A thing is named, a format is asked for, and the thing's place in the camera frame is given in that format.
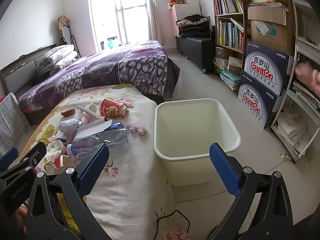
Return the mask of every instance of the bed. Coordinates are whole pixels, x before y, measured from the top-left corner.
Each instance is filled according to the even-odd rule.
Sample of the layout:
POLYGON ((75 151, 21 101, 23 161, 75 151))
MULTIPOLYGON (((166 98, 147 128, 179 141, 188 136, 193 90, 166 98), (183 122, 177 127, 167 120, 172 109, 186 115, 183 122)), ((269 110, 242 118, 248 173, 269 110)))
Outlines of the bed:
POLYGON ((133 85, 145 95, 172 98, 179 78, 180 69, 167 57, 163 46, 158 41, 147 41, 119 47, 112 53, 108 50, 82 57, 42 83, 28 87, 30 79, 26 81, 25 77, 34 77, 34 68, 39 62, 35 57, 52 47, 54 45, 36 51, 33 56, 23 56, 14 66, 10 64, 0 71, 4 92, 15 93, 25 113, 51 110, 70 93, 113 84, 133 85))
MULTIPOLYGON (((62 111, 76 109, 77 105, 100 104, 104 98, 126 102, 129 112, 121 120, 146 126, 148 131, 143 136, 130 134, 130 154, 110 154, 105 169, 87 196, 87 205, 113 240, 151 240, 156 230, 156 219, 173 211, 174 200, 172 187, 153 147, 157 105, 137 88, 121 84, 88 88, 68 95, 42 121, 20 158, 38 141, 47 140, 50 144, 56 140, 59 135, 56 127, 66 119, 61 116, 62 111)), ((166 219, 161 223, 157 239, 189 238, 184 232, 169 227, 166 219)))

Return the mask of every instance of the tiled floor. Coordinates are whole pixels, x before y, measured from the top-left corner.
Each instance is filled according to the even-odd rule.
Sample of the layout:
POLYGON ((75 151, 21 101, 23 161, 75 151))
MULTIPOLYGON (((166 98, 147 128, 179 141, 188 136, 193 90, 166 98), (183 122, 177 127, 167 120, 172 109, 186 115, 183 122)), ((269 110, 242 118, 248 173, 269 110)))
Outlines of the tiled floor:
MULTIPOLYGON (((320 155, 310 163, 303 157, 296 164, 284 161, 280 154, 287 152, 284 145, 269 129, 263 130, 237 100, 236 93, 214 75, 204 75, 199 67, 182 54, 169 54, 180 67, 180 78, 173 100, 213 98, 222 103, 241 135, 240 148, 232 153, 242 166, 250 166, 257 173, 272 174, 279 171, 286 183, 293 213, 293 223, 312 214, 320 202, 320 155)), ((219 176, 211 181, 184 187, 173 187, 175 208, 191 221, 192 239, 206 239, 220 223, 234 197, 226 192, 219 176)), ((259 198, 253 201, 242 231, 251 222, 259 198)), ((185 223, 176 221, 183 229, 185 223)))

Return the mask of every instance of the screw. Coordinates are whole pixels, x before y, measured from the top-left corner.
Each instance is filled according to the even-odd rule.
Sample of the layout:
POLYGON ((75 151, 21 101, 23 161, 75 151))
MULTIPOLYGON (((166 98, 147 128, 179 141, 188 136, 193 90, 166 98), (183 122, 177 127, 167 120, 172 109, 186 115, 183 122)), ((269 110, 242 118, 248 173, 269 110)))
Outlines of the screw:
POLYGON ((44 175, 44 172, 43 172, 43 171, 40 171, 40 172, 38 172, 37 177, 38 177, 38 178, 41 178, 43 175, 44 175))
POLYGON ((275 172, 275 176, 276 176, 277 178, 281 178, 281 173, 280 173, 279 171, 276 171, 276 172, 275 172))
POLYGON ((250 174, 250 173, 252 173, 252 169, 250 167, 245 167, 244 172, 247 174, 250 174))
POLYGON ((67 168, 66 169, 66 174, 72 174, 75 171, 74 168, 67 168))

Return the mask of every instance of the white curtain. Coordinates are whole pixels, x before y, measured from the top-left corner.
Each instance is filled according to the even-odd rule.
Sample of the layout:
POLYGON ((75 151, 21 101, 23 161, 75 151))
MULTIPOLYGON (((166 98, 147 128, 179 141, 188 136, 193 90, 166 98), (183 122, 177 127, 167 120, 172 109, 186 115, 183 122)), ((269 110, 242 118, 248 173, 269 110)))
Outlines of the white curtain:
POLYGON ((147 0, 149 40, 161 41, 160 23, 153 0, 147 0))

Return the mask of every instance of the blue gripper pad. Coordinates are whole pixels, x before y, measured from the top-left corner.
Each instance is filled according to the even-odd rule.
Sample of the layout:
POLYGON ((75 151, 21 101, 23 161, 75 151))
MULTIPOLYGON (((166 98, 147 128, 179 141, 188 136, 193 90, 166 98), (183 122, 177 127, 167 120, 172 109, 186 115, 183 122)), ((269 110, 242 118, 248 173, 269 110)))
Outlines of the blue gripper pad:
POLYGON ((241 189, 239 186, 239 176, 230 165, 222 150, 215 144, 210 146, 210 160, 217 170, 224 186, 229 194, 239 197, 241 189))
POLYGON ((109 148, 104 144, 79 177, 78 195, 81 198, 90 194, 108 159, 109 148))
POLYGON ((0 170, 7 169, 10 166, 10 164, 13 163, 14 160, 18 157, 19 151, 17 148, 13 147, 3 157, 0 158, 0 170))

